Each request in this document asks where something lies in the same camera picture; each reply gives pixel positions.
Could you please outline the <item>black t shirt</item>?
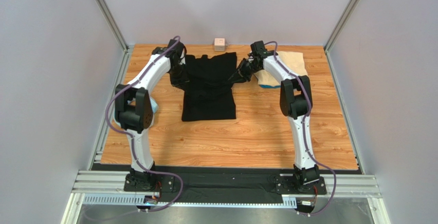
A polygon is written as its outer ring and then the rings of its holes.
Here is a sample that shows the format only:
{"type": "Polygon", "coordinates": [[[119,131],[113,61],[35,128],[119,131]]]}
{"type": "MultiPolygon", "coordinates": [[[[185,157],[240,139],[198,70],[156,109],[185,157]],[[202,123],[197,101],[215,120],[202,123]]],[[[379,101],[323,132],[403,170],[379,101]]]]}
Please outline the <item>black t shirt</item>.
{"type": "Polygon", "coordinates": [[[185,63],[190,82],[184,91],[181,120],[236,119],[233,84],[228,79],[236,70],[237,54],[223,53],[196,58],[186,55],[185,63]]]}

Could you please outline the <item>light blue headphones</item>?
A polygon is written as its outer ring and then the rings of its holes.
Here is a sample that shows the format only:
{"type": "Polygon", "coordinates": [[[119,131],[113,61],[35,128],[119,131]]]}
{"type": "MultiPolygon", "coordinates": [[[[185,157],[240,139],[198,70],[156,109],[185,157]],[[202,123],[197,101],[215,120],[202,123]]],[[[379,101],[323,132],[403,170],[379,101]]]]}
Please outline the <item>light blue headphones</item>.
{"type": "Polygon", "coordinates": [[[145,99],[140,99],[140,105],[137,107],[136,98],[127,98],[123,105],[116,105],[114,119],[123,130],[141,133],[152,125],[158,104],[153,98],[144,101],[145,99]]]}

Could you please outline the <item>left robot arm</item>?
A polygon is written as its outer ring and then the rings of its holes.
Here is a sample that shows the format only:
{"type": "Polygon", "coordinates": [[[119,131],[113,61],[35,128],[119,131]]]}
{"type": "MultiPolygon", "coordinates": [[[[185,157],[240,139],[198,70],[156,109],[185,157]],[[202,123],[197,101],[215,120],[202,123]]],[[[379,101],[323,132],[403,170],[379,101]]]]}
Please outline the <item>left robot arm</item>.
{"type": "Polygon", "coordinates": [[[187,49],[179,36],[171,39],[166,47],[156,47],[140,73],[126,85],[116,86],[111,99],[114,104],[114,120],[118,130],[130,143],[131,170],[127,176],[130,183],[142,183],[151,188],[156,184],[158,172],[149,146],[149,128],[154,121],[150,93],[159,80],[169,74],[173,87],[185,89],[189,84],[185,56],[187,49]]]}

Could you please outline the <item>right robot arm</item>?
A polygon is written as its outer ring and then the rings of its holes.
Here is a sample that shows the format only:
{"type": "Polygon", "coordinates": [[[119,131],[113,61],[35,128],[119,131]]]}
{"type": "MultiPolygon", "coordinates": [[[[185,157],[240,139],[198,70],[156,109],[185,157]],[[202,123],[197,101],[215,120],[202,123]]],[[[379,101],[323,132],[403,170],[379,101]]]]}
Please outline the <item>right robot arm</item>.
{"type": "Polygon", "coordinates": [[[256,72],[266,70],[280,83],[280,109],[290,123],[295,148],[293,183],[300,188],[320,177],[309,128],[313,106],[310,80],[307,75],[299,75],[289,68],[276,49],[268,50],[265,45],[263,41],[252,43],[248,58],[239,63],[228,82],[249,82],[256,72]]]}

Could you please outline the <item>blue folded t shirt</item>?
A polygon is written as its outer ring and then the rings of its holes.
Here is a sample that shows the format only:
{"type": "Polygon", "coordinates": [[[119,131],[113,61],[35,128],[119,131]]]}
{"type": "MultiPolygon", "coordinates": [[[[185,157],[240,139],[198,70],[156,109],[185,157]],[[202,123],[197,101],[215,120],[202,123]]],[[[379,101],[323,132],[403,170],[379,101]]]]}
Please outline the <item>blue folded t shirt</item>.
{"type": "Polygon", "coordinates": [[[280,85],[275,85],[275,86],[271,86],[271,85],[259,85],[261,88],[265,88],[265,89],[277,89],[280,88],[280,85]]]}

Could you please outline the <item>small beige cube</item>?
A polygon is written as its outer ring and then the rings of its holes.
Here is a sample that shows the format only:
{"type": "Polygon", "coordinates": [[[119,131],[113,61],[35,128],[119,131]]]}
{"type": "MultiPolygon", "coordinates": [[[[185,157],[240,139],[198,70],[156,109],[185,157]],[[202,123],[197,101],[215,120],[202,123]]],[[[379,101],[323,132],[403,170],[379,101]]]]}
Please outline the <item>small beige cube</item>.
{"type": "Polygon", "coordinates": [[[214,51],[224,52],[226,51],[226,39],[225,38],[215,38],[213,42],[214,51]]]}

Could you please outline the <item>cream folded t shirt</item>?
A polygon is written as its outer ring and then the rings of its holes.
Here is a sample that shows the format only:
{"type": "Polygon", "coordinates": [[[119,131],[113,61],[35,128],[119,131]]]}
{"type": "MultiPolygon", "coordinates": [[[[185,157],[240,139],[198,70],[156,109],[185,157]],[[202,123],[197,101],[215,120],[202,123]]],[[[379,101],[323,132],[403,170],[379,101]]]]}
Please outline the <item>cream folded t shirt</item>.
{"type": "Polygon", "coordinates": [[[303,53],[293,51],[277,51],[276,57],[268,56],[264,59],[263,69],[256,72],[254,76],[258,85],[280,85],[283,79],[292,79],[279,62],[295,76],[307,76],[303,53]]]}

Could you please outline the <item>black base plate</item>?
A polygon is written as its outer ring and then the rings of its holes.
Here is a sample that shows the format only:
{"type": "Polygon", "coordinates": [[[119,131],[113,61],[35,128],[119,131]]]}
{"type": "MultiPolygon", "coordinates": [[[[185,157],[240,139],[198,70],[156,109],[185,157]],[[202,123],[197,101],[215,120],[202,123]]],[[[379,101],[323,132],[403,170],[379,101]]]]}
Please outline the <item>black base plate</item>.
{"type": "Polygon", "coordinates": [[[145,193],[144,202],[155,195],[159,203],[280,203],[282,195],[324,196],[333,175],[321,170],[319,181],[297,188],[292,169],[158,166],[164,174],[149,188],[127,180],[129,165],[94,164],[92,170],[120,172],[123,193],[145,193]]]}

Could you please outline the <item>aluminium frame rail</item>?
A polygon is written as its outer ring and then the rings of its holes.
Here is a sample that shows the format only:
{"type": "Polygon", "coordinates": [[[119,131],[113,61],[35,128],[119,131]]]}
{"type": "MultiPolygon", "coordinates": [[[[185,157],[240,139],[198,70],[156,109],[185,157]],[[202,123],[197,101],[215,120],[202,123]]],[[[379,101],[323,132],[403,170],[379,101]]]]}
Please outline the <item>aluminium frame rail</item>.
{"type": "Polygon", "coordinates": [[[129,166],[77,173],[62,223],[389,223],[377,180],[320,172],[297,188],[291,169],[158,166],[150,186],[129,166]]]}

